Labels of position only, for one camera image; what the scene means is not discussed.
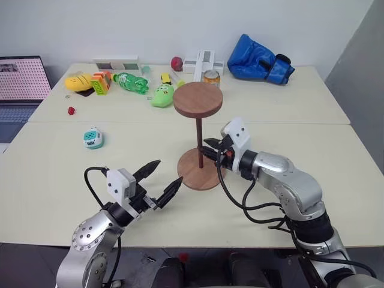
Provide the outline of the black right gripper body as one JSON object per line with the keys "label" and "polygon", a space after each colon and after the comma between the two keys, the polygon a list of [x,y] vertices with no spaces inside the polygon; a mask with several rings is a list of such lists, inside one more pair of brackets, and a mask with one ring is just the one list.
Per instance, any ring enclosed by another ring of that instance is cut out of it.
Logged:
{"label": "black right gripper body", "polygon": [[215,161],[216,167],[223,167],[227,170],[233,170],[233,161],[235,152],[232,148],[233,140],[227,134],[221,140],[217,140],[215,149],[217,150],[218,156]]}

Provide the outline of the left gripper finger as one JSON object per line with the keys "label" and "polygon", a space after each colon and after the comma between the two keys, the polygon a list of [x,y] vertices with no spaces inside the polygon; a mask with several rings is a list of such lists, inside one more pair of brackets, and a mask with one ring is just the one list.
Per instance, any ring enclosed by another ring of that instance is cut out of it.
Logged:
{"label": "left gripper finger", "polygon": [[155,171],[155,169],[160,163],[161,160],[154,160],[142,166],[133,174],[133,177],[135,178],[136,182],[139,183],[141,180],[147,178],[150,174]]}
{"label": "left gripper finger", "polygon": [[163,209],[176,195],[183,181],[183,177],[171,182],[163,191],[163,194],[156,200],[156,207]]}

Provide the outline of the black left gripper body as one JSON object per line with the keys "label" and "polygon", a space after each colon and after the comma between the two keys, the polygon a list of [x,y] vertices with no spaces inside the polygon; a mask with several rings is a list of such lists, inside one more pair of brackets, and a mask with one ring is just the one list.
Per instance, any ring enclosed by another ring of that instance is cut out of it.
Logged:
{"label": "black left gripper body", "polygon": [[150,197],[140,184],[136,184],[135,195],[130,198],[130,206],[137,213],[143,213],[148,209],[158,208],[156,199]]}

